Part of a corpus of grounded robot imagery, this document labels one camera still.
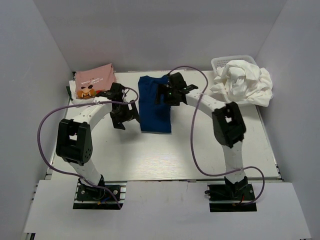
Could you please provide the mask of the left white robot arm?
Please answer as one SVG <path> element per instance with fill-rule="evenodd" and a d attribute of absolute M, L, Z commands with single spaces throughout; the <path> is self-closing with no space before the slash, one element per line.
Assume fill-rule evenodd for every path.
<path fill-rule="evenodd" d="M 74 168 L 80 182 L 89 186 L 88 193 L 99 200 L 105 196 L 104 177 L 91 157 L 93 154 L 92 130 L 106 115 L 110 115 L 115 129 L 125 130 L 124 122 L 140 121 L 135 100 L 126 101 L 125 91 L 120 83 L 112 83 L 110 90 L 100 91 L 93 105 L 85 108 L 72 119 L 62 119 L 58 125 L 56 154 Z"/>

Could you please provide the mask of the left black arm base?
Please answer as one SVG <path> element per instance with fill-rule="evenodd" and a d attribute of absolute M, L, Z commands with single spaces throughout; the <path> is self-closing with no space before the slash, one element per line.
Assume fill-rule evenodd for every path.
<path fill-rule="evenodd" d="M 119 205 L 122 207 L 126 194 L 126 183 L 105 183 L 113 195 L 116 197 Z M 77 183 L 75 197 L 73 201 L 74 210 L 120 210 L 118 204 L 112 195 L 103 189 L 93 190 L 91 186 Z"/>

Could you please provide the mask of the blue t-shirt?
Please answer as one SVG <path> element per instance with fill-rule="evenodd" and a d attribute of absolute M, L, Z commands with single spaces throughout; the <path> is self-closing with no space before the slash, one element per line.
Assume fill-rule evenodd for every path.
<path fill-rule="evenodd" d="M 151 76 L 141 76 L 138 81 L 139 90 L 139 118 L 140 129 L 146 133 L 170 134 L 171 126 L 171 106 L 163 101 L 156 104 L 158 85 L 166 84 L 167 76 L 160 78 Z"/>

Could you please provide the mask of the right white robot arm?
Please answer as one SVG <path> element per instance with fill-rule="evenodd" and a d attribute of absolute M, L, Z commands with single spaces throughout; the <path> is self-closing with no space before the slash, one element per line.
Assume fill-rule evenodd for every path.
<path fill-rule="evenodd" d="M 155 103 L 161 102 L 170 106 L 180 103 L 195 107 L 212 119 L 213 133 L 217 142 L 222 146 L 225 171 L 223 174 L 226 195 L 236 200 L 244 193 L 248 178 L 244 172 L 242 145 L 246 126 L 235 102 L 223 103 L 206 95 L 194 84 L 187 85 L 181 73 L 167 75 L 164 84 L 156 88 Z"/>

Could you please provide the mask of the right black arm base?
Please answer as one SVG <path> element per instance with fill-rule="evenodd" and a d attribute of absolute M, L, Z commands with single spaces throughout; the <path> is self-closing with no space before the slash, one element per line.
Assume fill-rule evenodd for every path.
<path fill-rule="evenodd" d="M 247 204 L 255 199 L 252 184 L 248 184 L 244 189 L 232 196 L 230 189 L 225 184 L 210 184 L 204 194 L 209 200 L 209 210 L 211 213 L 241 213 L 256 212 L 256 203 Z"/>

